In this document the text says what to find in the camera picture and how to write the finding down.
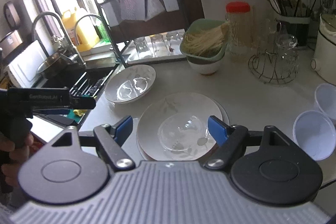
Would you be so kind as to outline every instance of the red lid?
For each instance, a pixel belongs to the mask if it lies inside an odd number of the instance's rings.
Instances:
[[[250,5],[243,1],[230,2],[226,5],[226,12],[228,13],[247,13],[250,10]]]

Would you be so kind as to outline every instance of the cooking pot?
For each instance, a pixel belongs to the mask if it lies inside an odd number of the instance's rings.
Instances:
[[[38,67],[36,73],[46,79],[51,79],[67,65],[67,62],[61,58],[60,53],[55,52],[53,55],[44,60],[44,62]]]

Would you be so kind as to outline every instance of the rice cooker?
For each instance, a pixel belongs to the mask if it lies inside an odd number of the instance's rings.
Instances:
[[[316,49],[310,65],[325,81],[336,85],[336,15],[320,16]]]

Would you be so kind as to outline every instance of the glass jar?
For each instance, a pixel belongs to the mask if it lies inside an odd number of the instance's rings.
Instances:
[[[134,39],[134,45],[139,59],[152,58],[153,55],[148,48],[147,41],[144,37]]]
[[[250,5],[242,1],[228,3],[226,19],[230,22],[230,39],[226,50],[232,61],[246,61],[251,57],[253,46]]]
[[[151,42],[152,42],[153,52],[154,52],[155,57],[168,56],[169,51],[167,49],[165,41],[163,40],[163,35],[154,34],[154,35],[151,35],[150,37],[151,37]]]
[[[277,41],[276,71],[281,78],[295,78],[299,67],[299,55],[295,49],[297,39],[291,34],[280,35]]]

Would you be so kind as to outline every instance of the human hand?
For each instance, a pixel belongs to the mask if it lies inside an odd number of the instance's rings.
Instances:
[[[0,138],[0,150],[9,152],[9,158],[13,161],[10,164],[1,166],[2,173],[6,176],[6,183],[13,187],[18,186],[17,175],[21,165],[28,160],[29,147],[33,145],[34,138],[31,133],[28,134],[25,145],[22,148],[15,149],[14,143],[8,138]]]

